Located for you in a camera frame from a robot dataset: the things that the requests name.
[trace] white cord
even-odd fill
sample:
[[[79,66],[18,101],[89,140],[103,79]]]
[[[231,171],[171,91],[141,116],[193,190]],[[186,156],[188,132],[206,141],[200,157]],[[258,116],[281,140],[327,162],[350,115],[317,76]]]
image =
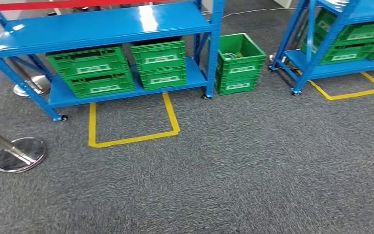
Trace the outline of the white cord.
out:
[[[240,15],[240,14],[243,14],[243,13],[250,13],[250,12],[256,12],[256,11],[277,11],[277,10],[294,10],[296,8],[265,8],[265,9],[257,9],[257,10],[251,10],[251,11],[242,11],[242,12],[238,12],[238,13],[230,13],[228,15],[225,15],[223,16],[223,18],[226,18],[228,16],[232,16],[232,15]]]

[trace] chrome stanchion base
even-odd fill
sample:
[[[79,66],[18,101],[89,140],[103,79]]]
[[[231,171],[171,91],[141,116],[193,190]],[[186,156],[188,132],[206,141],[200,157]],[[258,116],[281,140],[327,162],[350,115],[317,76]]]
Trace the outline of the chrome stanchion base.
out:
[[[35,84],[35,86],[31,85],[31,87],[39,95],[47,94],[49,92],[49,89],[51,88],[51,83],[44,75],[32,77],[31,81]],[[19,85],[14,86],[14,94],[20,97],[29,97],[29,94],[27,94],[21,87],[19,87]]]
[[[5,150],[0,150],[0,171],[8,173],[21,173],[37,166],[46,156],[46,146],[43,141],[25,137],[11,142],[16,148],[25,153],[16,157]]]

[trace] yellow tape marking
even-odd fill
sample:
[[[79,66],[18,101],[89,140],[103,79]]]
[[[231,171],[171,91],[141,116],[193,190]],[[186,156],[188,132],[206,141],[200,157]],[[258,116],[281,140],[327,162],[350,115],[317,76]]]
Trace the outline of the yellow tape marking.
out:
[[[145,141],[145,140],[152,140],[152,139],[157,139],[157,138],[162,138],[162,137],[178,135],[178,133],[180,132],[180,126],[178,125],[177,117],[175,116],[170,97],[168,96],[167,92],[162,93],[162,95],[163,95],[164,104],[166,106],[168,118],[170,119],[170,123],[172,126],[172,131],[97,143],[96,142],[96,104],[90,103],[88,145],[94,148],[105,148],[105,147],[110,147],[113,145],[122,145],[122,144],[128,144],[128,143],[134,143],[134,142],[140,142],[140,141]]]
[[[361,74],[366,77],[368,80],[370,80],[372,83],[374,83],[374,77],[369,75],[366,72],[361,72]],[[308,80],[308,82],[315,87],[323,96],[325,96],[326,99],[333,101],[333,100],[341,100],[341,99],[347,99],[347,98],[356,98],[356,97],[361,97],[361,96],[366,96],[370,94],[374,94],[374,89],[371,90],[366,90],[366,91],[360,91],[360,92],[355,92],[355,93],[349,93],[349,94],[341,94],[341,95],[334,95],[331,96],[327,94],[319,85],[314,83],[312,80]]]

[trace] carpet floor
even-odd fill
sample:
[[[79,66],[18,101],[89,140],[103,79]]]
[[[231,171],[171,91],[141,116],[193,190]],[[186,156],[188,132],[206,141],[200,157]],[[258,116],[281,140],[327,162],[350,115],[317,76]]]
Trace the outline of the carpet floor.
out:
[[[227,1],[225,14],[277,7]],[[229,16],[223,34],[271,54],[291,14]],[[179,135],[96,149],[88,105],[52,122],[0,77],[0,133],[49,150],[30,171],[0,173],[0,234],[374,234],[374,95],[327,101],[307,84],[294,97],[283,79],[263,69],[255,91],[211,100],[171,92]],[[360,74],[318,84],[373,88]],[[98,141],[170,130],[160,94],[99,103],[96,118]]]

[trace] shelf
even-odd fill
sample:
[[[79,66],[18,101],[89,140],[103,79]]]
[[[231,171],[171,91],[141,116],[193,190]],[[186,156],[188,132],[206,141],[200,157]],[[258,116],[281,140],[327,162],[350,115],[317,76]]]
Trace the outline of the shelf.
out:
[[[306,54],[300,50],[285,51],[287,56],[299,70],[306,71]],[[374,70],[374,61],[364,59],[361,61],[317,65],[314,67],[309,79],[328,78],[359,72]]]
[[[210,32],[192,1],[12,20],[0,57]]]
[[[329,11],[339,15],[343,11],[343,7],[336,6],[327,2],[326,0],[317,0],[318,4],[325,7]],[[355,11],[349,16],[345,24],[352,23],[363,23],[363,22],[372,22],[374,21],[374,0],[369,2],[369,0],[361,0]]]
[[[197,88],[207,85],[201,70],[192,57],[186,58],[187,67],[187,84],[173,87],[166,87],[155,90],[144,90],[143,86],[139,81],[139,76],[136,71],[136,67],[132,66],[133,77],[135,80],[135,90],[123,93],[101,95],[95,97],[76,98],[68,87],[68,85],[59,76],[55,76],[52,82],[51,91],[49,93],[48,103],[51,108],[59,108],[66,106],[74,106],[87,104],[98,101],[108,101],[119,98],[130,98],[141,95],[156,94],[167,91],[175,91],[182,89]]]

